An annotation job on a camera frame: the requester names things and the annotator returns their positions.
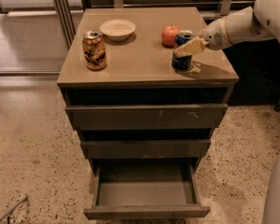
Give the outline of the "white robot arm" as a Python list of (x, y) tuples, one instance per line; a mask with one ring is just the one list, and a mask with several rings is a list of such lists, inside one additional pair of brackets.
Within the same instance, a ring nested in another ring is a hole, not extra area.
[[(241, 42), (276, 39), (280, 45), (280, 0), (255, 0), (254, 6), (211, 22), (175, 49), (178, 58), (225, 49)], [(280, 152), (270, 176), (261, 224), (280, 224)]]

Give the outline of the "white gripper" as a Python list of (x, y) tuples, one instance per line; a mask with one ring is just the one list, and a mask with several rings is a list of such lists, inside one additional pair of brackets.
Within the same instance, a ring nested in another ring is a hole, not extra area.
[(212, 50), (226, 49), (231, 46), (227, 32), (227, 18), (212, 21), (189, 42), (174, 49), (177, 58), (192, 56), (204, 52), (205, 48)]

